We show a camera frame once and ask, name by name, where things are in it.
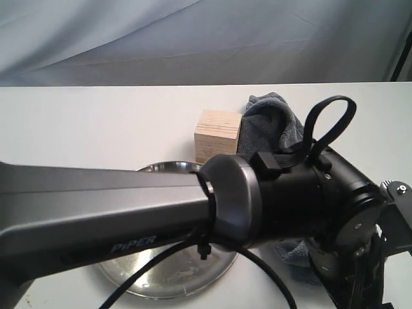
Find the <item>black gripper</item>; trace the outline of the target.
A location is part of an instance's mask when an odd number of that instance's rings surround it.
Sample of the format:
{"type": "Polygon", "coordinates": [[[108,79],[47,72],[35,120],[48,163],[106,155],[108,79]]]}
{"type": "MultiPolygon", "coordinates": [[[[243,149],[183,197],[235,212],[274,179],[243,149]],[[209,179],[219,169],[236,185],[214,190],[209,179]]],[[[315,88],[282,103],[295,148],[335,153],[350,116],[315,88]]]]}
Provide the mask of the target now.
{"type": "Polygon", "coordinates": [[[390,205],[363,246],[339,254],[309,239],[307,248],[310,266],[336,308],[394,308],[383,301],[384,265],[390,256],[411,252],[411,224],[390,205]]]}

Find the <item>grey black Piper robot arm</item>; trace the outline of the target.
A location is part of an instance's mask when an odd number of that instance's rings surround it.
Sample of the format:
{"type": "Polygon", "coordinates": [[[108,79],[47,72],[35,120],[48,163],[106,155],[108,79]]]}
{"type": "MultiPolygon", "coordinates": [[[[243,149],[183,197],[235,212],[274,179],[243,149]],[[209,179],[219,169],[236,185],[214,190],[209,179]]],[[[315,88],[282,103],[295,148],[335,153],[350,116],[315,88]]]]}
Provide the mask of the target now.
{"type": "Polygon", "coordinates": [[[171,244],[247,254],[303,239],[337,308],[382,308],[383,260],[411,250],[411,192],[380,190],[332,149],[218,155],[197,173],[1,164],[1,307],[32,281],[171,244]]]}

